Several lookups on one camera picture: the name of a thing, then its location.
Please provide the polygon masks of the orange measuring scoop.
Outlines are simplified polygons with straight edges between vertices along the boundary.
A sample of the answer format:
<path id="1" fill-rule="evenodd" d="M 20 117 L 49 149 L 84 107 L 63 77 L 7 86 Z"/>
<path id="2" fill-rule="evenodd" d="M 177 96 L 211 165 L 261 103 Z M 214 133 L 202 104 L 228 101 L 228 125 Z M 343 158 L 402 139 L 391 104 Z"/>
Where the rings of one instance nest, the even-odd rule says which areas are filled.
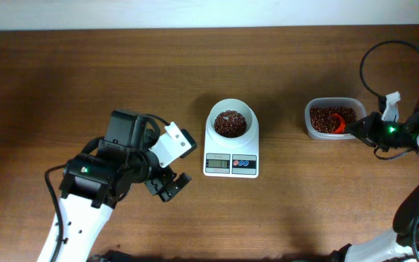
<path id="1" fill-rule="evenodd" d="M 332 134 L 343 134 L 346 129 L 346 121 L 344 118 L 339 114 L 331 114 L 330 118 L 334 127 Z"/>

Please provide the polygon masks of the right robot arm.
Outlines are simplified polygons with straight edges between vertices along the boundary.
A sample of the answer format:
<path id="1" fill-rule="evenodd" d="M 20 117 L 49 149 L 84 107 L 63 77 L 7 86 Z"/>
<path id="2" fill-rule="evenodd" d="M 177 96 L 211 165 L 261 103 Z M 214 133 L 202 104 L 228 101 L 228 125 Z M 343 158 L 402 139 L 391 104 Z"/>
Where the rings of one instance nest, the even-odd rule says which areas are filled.
<path id="1" fill-rule="evenodd" d="M 348 124 L 346 132 L 376 151 L 403 148 L 419 155 L 419 100 L 404 123 L 384 121 L 378 112 Z M 328 261 L 419 261 L 419 184 L 400 204 L 392 229 L 360 245 L 347 244 Z"/>

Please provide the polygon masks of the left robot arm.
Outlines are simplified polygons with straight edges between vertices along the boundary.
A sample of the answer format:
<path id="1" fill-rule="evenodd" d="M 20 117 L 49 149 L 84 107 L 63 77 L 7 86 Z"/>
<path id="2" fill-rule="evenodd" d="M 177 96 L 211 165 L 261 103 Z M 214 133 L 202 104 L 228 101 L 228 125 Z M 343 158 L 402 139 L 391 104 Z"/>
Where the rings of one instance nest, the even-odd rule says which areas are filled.
<path id="1" fill-rule="evenodd" d="M 63 172 L 60 193 L 44 174 L 55 216 L 40 261 L 86 261 L 97 236 L 116 205 L 133 184 L 144 184 L 151 195 L 168 202 L 190 181 L 170 164 L 196 149 L 185 129 L 153 114 L 116 109 L 103 137 L 94 138 L 74 158 L 58 168 Z"/>

